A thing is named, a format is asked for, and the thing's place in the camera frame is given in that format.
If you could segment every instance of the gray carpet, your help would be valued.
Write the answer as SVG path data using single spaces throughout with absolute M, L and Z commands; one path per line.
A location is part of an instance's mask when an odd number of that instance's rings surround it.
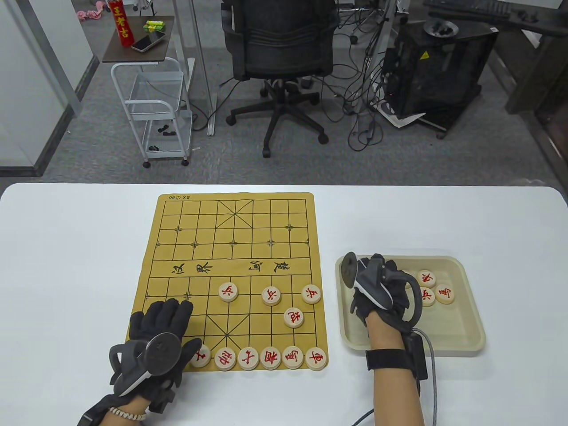
M 77 10 L 91 8 L 88 0 L 73 0 Z M 231 76 L 231 57 L 224 46 L 219 22 L 219 2 L 195 0 L 208 78 L 212 88 Z M 179 2 L 186 17 L 184 32 L 192 40 L 187 3 Z M 171 5 L 158 3 L 159 14 L 171 14 Z M 82 24 L 93 52 L 102 57 L 114 31 L 110 14 L 99 21 Z M 335 63 L 348 62 L 347 37 L 335 37 Z M 362 58 L 364 40 L 354 49 Z M 336 67 L 336 73 L 351 71 Z M 202 76 L 196 76 L 191 100 L 204 107 Z M 268 114 L 239 118 L 234 127 L 225 124 L 230 108 L 259 100 L 260 82 L 243 82 L 225 103 L 216 121 L 214 137 L 193 134 L 195 150 L 190 165 L 179 160 L 155 161 L 142 168 L 124 111 L 112 81 L 110 65 L 101 64 L 83 100 L 83 113 L 74 119 L 41 178 L 0 179 L 0 193 L 19 181 L 100 182 L 100 183 L 239 183 L 311 185 L 515 185 L 538 179 L 561 189 L 536 143 L 521 119 L 508 115 L 503 106 L 507 96 L 489 69 L 480 83 L 482 95 L 471 105 L 446 137 L 420 125 L 396 130 L 381 119 L 383 142 L 363 152 L 353 152 L 346 144 L 350 119 L 331 124 L 320 106 L 306 111 L 320 122 L 329 136 L 320 145 L 317 134 L 288 117 L 281 119 L 272 138 L 272 158 L 261 156 Z M 233 83 L 221 89 L 222 98 Z M 314 90 L 320 90 L 319 84 Z M 324 105 L 338 117 L 340 109 L 331 93 L 324 92 Z M 203 117 L 198 118 L 201 124 Z

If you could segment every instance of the black mesh chair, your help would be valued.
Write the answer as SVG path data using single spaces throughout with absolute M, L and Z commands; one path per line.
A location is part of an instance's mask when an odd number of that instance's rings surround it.
M 319 93 L 301 94 L 295 83 L 299 77 L 333 71 L 333 32 L 339 24 L 335 1 L 223 0 L 221 17 L 235 79 L 263 79 L 260 95 L 272 98 L 231 110 L 227 124 L 234 125 L 239 114 L 274 111 L 264 137 L 265 158 L 270 157 L 276 122 L 285 113 L 315 129 L 319 143 L 326 144 L 324 128 L 297 106 L 305 101 L 317 105 Z

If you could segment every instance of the gloved hand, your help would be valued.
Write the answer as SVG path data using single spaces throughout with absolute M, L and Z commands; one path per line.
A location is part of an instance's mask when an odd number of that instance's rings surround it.
M 374 254 L 372 258 L 382 257 L 380 254 Z M 369 258 L 362 258 L 361 261 L 365 266 L 369 264 Z M 385 267 L 392 271 L 396 271 L 396 263 L 394 260 L 389 260 L 385 263 Z M 377 305 L 367 298 L 359 289 L 355 288 L 355 294 L 353 295 L 353 302 L 351 303 L 350 311 L 355 314 L 363 321 L 363 324 L 367 326 L 366 319 L 369 314 L 376 311 L 381 319 L 388 325 L 396 328 L 401 332 L 409 332 L 410 327 L 402 320 L 404 311 L 410 306 L 408 301 L 408 295 L 405 291 L 406 281 L 402 279 L 392 279 L 391 281 L 384 282 L 383 285 L 389 291 L 392 296 L 392 308 L 388 311 L 380 309 Z
M 181 304 L 176 299 L 154 302 L 146 314 L 134 312 L 130 317 L 130 339 L 149 341 L 158 334 L 170 332 L 181 341 L 192 312 L 193 304 L 186 300 Z M 172 386 L 179 387 L 183 370 L 199 348 L 201 348 L 201 339 L 190 340 L 183 345 L 179 360 L 171 370 L 163 375 L 143 380 L 125 396 L 106 395 L 83 414 L 78 426 L 99 424 L 110 407 L 125 406 L 138 395 L 151 402 L 150 411 L 163 413 L 167 403 L 172 402 L 176 395 Z
M 148 341 L 160 333 L 170 332 L 181 341 L 185 330 L 187 330 L 192 312 L 193 304 L 187 300 L 184 300 L 181 304 L 176 299 L 154 302 L 150 305 L 146 314 L 134 312 L 130 317 L 130 339 Z M 147 378 L 131 393 L 152 401 L 150 410 L 153 411 L 153 405 L 157 407 L 164 402 L 164 390 L 172 388 L 174 384 L 176 387 L 180 386 L 183 370 L 199 348 L 201 348 L 201 339 L 190 340 L 183 345 L 179 361 L 170 371 L 163 375 Z

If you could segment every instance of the white table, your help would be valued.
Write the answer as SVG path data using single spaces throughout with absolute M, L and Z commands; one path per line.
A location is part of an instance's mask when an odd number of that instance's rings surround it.
M 463 263 L 487 346 L 437 358 L 439 425 L 565 423 L 568 210 L 553 189 L 24 183 L 0 201 L 2 424 L 75 425 L 109 393 L 157 197 L 237 191 L 314 194 L 329 366 L 186 375 L 160 424 L 349 426 L 371 408 L 365 359 L 339 333 L 333 267 L 350 250 Z M 429 423 L 430 381 L 421 399 Z

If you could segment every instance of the black computer case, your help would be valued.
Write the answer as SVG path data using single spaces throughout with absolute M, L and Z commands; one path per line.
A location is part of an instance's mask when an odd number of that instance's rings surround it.
M 401 25 L 385 56 L 385 98 L 398 118 L 467 104 L 479 93 L 481 71 L 499 31 L 491 25 L 456 21 L 458 34 L 437 38 L 424 22 Z

